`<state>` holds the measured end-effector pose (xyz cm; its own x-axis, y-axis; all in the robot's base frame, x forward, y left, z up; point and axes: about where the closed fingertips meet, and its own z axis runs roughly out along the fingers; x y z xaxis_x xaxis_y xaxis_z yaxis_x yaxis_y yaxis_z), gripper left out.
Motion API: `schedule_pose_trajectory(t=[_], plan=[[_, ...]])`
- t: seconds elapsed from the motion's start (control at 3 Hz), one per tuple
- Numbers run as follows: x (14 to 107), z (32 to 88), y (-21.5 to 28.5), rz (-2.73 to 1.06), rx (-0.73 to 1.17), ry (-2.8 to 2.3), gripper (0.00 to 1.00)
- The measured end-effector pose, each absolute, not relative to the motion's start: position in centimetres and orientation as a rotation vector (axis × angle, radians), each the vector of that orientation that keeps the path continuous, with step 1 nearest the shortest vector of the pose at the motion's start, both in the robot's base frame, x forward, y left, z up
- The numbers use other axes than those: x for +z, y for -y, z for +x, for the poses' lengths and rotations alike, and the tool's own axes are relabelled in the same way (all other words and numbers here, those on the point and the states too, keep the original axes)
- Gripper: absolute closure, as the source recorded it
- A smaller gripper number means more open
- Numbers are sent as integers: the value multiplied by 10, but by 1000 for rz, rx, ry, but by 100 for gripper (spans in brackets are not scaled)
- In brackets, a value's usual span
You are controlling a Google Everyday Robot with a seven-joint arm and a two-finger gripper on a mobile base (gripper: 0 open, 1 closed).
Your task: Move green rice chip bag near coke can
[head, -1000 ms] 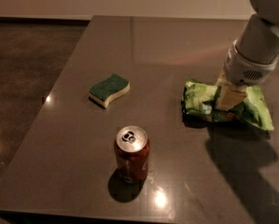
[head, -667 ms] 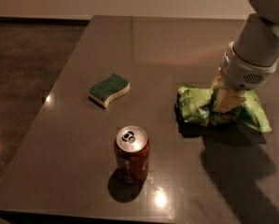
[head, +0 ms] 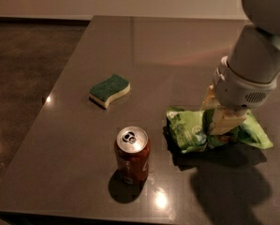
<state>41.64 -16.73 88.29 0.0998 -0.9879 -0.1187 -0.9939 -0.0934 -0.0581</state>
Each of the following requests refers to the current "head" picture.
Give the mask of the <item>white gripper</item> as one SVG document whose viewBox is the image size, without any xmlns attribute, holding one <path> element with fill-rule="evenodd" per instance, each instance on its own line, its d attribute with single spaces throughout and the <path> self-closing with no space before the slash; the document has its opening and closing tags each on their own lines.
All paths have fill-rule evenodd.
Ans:
<svg viewBox="0 0 280 225">
<path fill-rule="evenodd" d="M 247 117 L 247 109 L 262 106 L 276 88 L 276 81 L 258 83 L 241 78 L 228 66 L 226 56 L 214 72 L 213 84 L 201 104 L 203 110 L 214 109 L 210 135 L 223 135 L 239 126 Z"/>
</svg>

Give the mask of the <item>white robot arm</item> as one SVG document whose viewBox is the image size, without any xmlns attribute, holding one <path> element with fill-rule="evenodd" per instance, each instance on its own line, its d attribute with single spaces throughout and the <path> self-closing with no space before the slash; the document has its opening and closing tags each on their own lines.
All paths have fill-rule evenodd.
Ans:
<svg viewBox="0 0 280 225">
<path fill-rule="evenodd" d="M 201 108 L 214 110 L 208 133 L 240 125 L 276 88 L 280 75 L 280 0 L 242 0 L 250 21 L 214 72 Z"/>
</svg>

